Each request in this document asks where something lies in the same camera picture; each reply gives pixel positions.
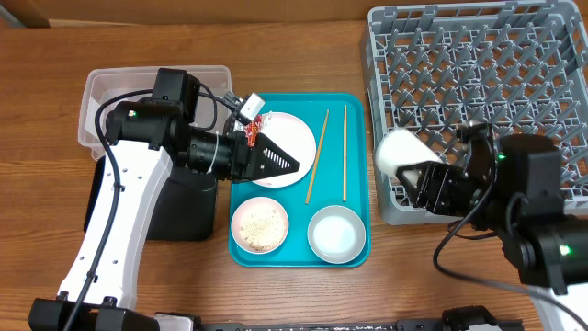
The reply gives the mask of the pink bowl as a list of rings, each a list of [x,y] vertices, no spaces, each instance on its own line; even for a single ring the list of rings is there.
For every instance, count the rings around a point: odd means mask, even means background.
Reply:
[[[232,239],[242,250],[255,255],[278,249],[287,238],[288,227],[286,210],[267,197],[243,202],[231,219]]]

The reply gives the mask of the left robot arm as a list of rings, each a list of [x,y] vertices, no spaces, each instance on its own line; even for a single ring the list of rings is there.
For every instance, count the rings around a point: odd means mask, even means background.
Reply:
[[[139,314],[137,282],[153,211],[175,166],[218,180],[255,181],[300,164],[265,134],[211,133],[194,126],[211,90],[185,70],[161,68],[153,88],[104,102],[96,135],[106,155],[85,237],[56,298],[36,299],[28,326],[41,330],[201,330],[189,314]]]

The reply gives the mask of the red sauce packet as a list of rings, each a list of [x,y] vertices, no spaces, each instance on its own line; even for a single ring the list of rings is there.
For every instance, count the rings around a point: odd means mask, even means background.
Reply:
[[[244,127],[247,144],[249,147],[255,147],[256,137],[263,128],[263,116],[257,115],[248,125]]]

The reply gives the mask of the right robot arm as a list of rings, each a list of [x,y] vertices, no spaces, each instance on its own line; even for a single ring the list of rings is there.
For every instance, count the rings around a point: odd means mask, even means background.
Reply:
[[[547,330],[587,327],[587,222],[564,210],[561,155],[535,134],[496,139],[492,125],[462,125],[464,166],[419,160],[397,164],[393,175],[415,207],[454,217],[433,253],[441,273],[466,282],[528,296]],[[488,280],[441,265],[448,242],[470,225],[473,240],[497,237],[520,283]]]

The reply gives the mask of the white cup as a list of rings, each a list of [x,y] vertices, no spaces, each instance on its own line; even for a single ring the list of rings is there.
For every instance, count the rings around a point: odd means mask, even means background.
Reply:
[[[442,159],[426,146],[416,135],[404,128],[387,133],[374,153],[375,171],[379,177],[399,180],[396,171],[400,166],[411,166],[422,162],[442,162]]]

